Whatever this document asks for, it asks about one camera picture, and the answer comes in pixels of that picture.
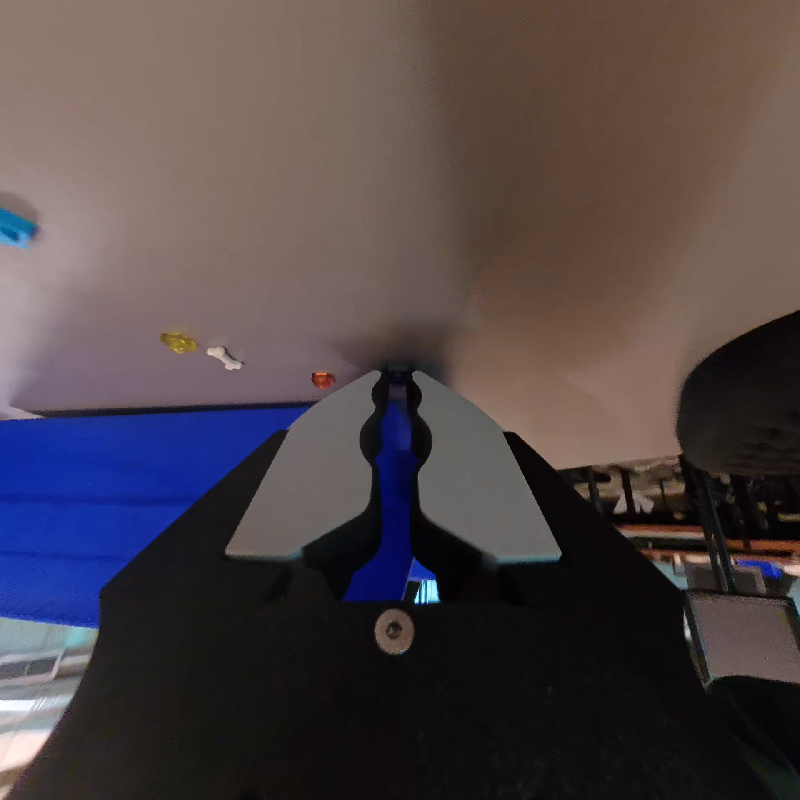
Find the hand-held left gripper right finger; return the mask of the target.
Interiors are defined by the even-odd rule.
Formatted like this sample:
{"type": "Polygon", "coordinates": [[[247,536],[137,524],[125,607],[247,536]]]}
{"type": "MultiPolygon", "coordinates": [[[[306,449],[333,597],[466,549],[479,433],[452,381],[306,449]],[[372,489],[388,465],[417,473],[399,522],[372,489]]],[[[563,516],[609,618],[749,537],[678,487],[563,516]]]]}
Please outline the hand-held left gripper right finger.
{"type": "Polygon", "coordinates": [[[421,371],[417,412],[431,445],[417,478],[426,519],[498,563],[555,563],[562,556],[503,428],[421,371]]]}

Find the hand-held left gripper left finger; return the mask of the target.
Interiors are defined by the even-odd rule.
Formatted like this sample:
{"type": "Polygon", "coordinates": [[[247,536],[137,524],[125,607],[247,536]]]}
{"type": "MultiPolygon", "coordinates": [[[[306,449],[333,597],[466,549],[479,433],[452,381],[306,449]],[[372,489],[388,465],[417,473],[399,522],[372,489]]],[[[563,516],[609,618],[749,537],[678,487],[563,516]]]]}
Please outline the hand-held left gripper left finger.
{"type": "Polygon", "coordinates": [[[289,427],[225,549],[228,557],[290,559],[367,509],[373,468],[362,432],[376,412],[381,377],[367,373],[289,427]]]}

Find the blue plastic bin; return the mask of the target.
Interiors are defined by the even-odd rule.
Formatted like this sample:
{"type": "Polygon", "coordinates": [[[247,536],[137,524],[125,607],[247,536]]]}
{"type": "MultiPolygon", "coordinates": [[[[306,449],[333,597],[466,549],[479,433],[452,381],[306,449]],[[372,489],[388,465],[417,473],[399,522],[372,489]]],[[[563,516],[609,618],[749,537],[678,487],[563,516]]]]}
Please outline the blue plastic bin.
{"type": "Polygon", "coordinates": [[[101,589],[310,404],[2,423],[2,618],[96,629],[101,589]]]}

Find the black quilted wrist rest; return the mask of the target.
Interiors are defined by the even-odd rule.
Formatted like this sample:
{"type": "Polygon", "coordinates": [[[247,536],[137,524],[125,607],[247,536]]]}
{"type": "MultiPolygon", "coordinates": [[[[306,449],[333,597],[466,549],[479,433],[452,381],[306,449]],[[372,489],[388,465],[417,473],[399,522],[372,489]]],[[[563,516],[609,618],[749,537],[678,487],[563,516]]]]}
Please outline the black quilted wrist rest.
{"type": "Polygon", "coordinates": [[[677,407],[677,440],[694,467],[798,475],[799,312],[709,354],[686,378],[677,407]]]}

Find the small blue stud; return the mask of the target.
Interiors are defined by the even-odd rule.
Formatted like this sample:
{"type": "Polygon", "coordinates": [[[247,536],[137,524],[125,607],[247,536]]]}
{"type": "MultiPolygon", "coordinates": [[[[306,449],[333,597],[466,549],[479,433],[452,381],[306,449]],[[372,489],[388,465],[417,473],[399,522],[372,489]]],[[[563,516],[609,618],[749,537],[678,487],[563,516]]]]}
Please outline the small blue stud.
{"type": "Polygon", "coordinates": [[[38,234],[39,226],[25,217],[1,207],[1,245],[27,250],[38,234]]]}

